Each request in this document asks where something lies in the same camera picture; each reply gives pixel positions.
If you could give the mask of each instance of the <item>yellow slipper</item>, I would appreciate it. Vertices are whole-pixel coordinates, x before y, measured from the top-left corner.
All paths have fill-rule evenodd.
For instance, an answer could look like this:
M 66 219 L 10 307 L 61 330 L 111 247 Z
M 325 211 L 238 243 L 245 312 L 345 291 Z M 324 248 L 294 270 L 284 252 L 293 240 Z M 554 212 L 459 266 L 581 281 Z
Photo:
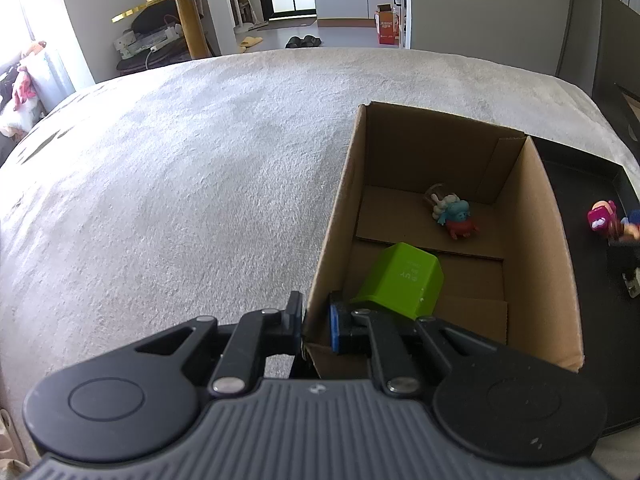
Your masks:
M 244 40 L 240 42 L 240 46 L 249 48 L 250 46 L 254 46 L 257 43 L 260 43 L 261 41 L 262 41 L 262 38 L 252 38 L 251 36 L 247 36 L 246 38 L 244 38 Z

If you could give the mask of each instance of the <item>cardboard carton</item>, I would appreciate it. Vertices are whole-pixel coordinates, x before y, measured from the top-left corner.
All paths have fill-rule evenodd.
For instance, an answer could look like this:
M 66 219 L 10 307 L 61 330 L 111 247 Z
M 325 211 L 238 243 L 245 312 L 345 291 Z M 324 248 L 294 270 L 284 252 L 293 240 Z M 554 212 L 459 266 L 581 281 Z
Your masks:
M 480 232 L 452 240 L 424 203 L 445 182 L 470 202 Z M 372 103 L 357 111 L 305 320 L 322 378 L 366 376 L 359 356 L 328 346 L 327 297 L 357 294 L 396 242 L 440 260 L 434 315 L 557 364 L 584 361 L 574 272 L 556 199 L 531 138 L 456 115 Z
M 391 9 L 391 4 L 378 6 L 376 11 L 376 31 L 379 44 L 398 44 L 398 19 Z

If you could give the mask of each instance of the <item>metal screw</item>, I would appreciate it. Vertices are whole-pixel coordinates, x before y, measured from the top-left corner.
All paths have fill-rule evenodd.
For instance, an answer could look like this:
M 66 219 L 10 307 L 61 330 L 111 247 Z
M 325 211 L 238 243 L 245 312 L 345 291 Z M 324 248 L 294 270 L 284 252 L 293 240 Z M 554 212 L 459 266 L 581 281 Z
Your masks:
M 308 390 L 312 393 L 312 394 L 316 394 L 316 395 L 320 395 L 320 394 L 324 394 L 326 391 L 326 386 L 324 386 L 324 384 L 313 384 L 312 386 L 309 386 Z
M 220 377 L 213 383 L 213 391 L 219 394 L 236 394 L 244 390 L 244 381 L 239 377 Z
M 413 377 L 394 377 L 386 387 L 395 394 L 408 395 L 418 391 L 420 383 Z

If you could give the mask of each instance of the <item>pink toy figure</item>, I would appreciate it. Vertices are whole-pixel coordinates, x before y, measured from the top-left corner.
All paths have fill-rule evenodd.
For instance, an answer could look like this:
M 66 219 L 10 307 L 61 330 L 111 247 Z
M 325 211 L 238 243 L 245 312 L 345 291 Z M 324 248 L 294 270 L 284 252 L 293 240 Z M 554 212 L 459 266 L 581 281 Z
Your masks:
M 587 221 L 592 231 L 609 237 L 611 229 L 618 224 L 616 205 L 611 200 L 596 202 L 587 213 Z

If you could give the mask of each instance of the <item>wooden table leg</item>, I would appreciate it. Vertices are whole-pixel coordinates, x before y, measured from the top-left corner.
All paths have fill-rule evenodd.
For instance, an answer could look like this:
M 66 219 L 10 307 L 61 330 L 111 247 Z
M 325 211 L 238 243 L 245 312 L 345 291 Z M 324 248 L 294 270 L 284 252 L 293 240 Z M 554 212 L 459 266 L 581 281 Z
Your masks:
M 198 15 L 196 0 L 175 0 L 180 16 L 180 24 L 184 32 L 184 39 L 189 47 L 191 59 L 204 59 L 211 57 L 207 41 L 204 38 L 204 31 Z

